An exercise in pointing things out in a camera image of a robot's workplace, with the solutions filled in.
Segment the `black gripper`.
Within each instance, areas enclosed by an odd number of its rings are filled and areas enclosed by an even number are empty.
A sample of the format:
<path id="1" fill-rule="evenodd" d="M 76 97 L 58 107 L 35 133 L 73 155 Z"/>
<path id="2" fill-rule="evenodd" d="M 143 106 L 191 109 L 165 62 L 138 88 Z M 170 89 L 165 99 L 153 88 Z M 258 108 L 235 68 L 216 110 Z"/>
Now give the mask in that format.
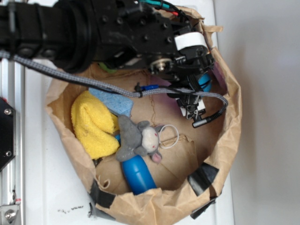
<path id="1" fill-rule="evenodd" d="M 111 69 L 147 69 L 174 82 L 168 88 L 182 115 L 206 113 L 198 80 L 214 68 L 204 35 L 189 17 L 163 0 L 103 1 L 103 63 Z"/>

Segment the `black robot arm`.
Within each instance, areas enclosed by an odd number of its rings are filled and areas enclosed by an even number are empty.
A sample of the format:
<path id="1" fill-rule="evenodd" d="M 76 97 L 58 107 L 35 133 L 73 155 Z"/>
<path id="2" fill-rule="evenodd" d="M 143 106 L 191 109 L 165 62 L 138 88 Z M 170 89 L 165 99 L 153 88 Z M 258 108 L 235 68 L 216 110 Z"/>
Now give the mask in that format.
<path id="1" fill-rule="evenodd" d="M 164 0 L 59 0 L 52 7 L 9 2 L 0 8 L 0 52 L 20 61 L 47 59 L 68 73 L 91 63 L 147 69 L 170 82 L 187 119 L 203 117 L 197 91 L 207 91 L 214 59 L 188 15 Z"/>

